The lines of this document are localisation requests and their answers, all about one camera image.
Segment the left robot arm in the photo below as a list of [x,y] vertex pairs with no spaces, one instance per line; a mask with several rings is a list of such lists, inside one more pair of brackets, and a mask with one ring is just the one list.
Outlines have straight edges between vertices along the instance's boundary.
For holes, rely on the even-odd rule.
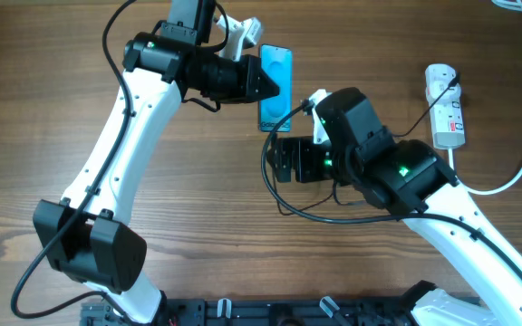
[[132,325],[153,325],[166,298],[143,272],[146,241],[130,228],[140,181],[162,131],[188,91],[216,112],[224,104],[258,102],[279,93],[257,56],[242,53],[232,26],[210,44],[216,1],[175,1],[169,17],[128,41],[111,114],[76,179],[60,200],[39,202],[33,222],[39,261],[86,285]]

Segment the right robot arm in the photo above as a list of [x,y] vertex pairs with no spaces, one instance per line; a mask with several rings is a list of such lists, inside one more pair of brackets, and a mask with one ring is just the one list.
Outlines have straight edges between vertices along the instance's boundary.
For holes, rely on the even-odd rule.
[[404,222],[450,262],[499,321],[522,325],[522,255],[433,149],[416,139],[395,142],[356,88],[306,99],[300,108],[316,114],[330,141],[329,148],[310,148],[317,175],[352,185],[369,205],[388,212],[352,224]]

